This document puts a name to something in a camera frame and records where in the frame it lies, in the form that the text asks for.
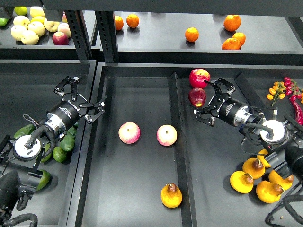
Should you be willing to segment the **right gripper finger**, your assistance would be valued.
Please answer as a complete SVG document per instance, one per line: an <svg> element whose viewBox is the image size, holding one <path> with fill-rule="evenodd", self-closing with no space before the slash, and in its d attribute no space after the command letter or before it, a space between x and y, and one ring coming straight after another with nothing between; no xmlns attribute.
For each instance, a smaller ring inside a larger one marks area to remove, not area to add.
<svg viewBox="0 0 303 227"><path fill-rule="evenodd" d="M194 108L194 118L208 126L214 126L215 118L211 115L211 110L210 107Z"/></svg>
<svg viewBox="0 0 303 227"><path fill-rule="evenodd" d="M214 88L216 99L230 98L231 94L236 89L232 83L223 78L218 78L217 80L212 81L205 80L205 83ZM221 90L222 85L225 86L225 92Z"/></svg>

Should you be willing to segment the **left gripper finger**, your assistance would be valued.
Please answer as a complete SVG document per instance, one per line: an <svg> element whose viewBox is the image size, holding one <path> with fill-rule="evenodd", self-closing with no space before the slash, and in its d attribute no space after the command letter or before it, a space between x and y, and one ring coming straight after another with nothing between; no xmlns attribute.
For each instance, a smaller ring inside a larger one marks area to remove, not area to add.
<svg viewBox="0 0 303 227"><path fill-rule="evenodd" d="M105 112L105 100L107 95L97 103L80 103L79 117L84 118L88 124L93 123Z"/></svg>
<svg viewBox="0 0 303 227"><path fill-rule="evenodd" d="M80 82L79 77L70 77L66 76L54 89L54 93L59 95L60 97L65 97L66 95L70 95L72 101L77 100L78 96L78 83ZM64 90L65 87L70 89L69 92Z"/></svg>

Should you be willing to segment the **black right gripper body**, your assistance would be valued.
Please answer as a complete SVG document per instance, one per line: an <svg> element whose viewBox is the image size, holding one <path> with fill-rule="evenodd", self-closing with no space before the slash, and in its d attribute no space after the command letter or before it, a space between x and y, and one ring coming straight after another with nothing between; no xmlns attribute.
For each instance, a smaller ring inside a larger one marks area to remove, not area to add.
<svg viewBox="0 0 303 227"><path fill-rule="evenodd" d="M246 124L250 118L248 106L231 97L217 100L217 98L213 96L208 106L212 108L212 117L218 118L231 126Z"/></svg>

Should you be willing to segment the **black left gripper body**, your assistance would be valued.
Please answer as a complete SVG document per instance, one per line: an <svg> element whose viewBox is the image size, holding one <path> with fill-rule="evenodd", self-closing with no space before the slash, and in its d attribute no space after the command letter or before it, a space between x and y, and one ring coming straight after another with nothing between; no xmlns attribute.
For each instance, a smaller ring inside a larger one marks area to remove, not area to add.
<svg viewBox="0 0 303 227"><path fill-rule="evenodd" d="M60 102L47 112L46 125L53 130L69 130L81 117L87 113L85 107L87 99L82 94L72 97L71 94L65 94Z"/></svg>

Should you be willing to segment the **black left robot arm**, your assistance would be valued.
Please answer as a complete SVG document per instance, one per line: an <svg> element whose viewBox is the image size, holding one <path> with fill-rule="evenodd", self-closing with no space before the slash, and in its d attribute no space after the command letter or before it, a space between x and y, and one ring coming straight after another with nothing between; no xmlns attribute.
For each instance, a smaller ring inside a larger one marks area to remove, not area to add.
<svg viewBox="0 0 303 227"><path fill-rule="evenodd" d="M66 76L54 89L60 101L39 121L28 114L23 117L31 124L15 137L6 135L0 144L0 225L13 227L26 222L38 225L37 215L20 214L12 217L13 210L22 211L36 191L46 186L47 172L39 170L41 160L53 154L55 147L68 137L68 130L81 118L93 123L104 113L104 96L90 103L77 86L78 77Z"/></svg>

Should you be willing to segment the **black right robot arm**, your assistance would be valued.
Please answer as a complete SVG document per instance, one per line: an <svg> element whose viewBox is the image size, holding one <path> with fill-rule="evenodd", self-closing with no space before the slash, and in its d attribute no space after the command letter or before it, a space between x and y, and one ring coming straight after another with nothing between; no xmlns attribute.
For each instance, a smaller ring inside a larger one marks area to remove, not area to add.
<svg viewBox="0 0 303 227"><path fill-rule="evenodd" d="M265 223L275 227L274 214L280 209L298 223L303 223L303 217L292 206L303 201L303 127L289 115L283 121L276 119L277 109L273 108L271 119L266 119L265 107L254 107L232 98L235 86L223 78L205 83L214 88L215 95L206 107L195 108L195 118L213 126L220 119L231 126L239 126L239 132L244 140L256 145L262 145L266 150L265 160L282 178L294 175L298 183L278 202L266 216Z"/></svg>

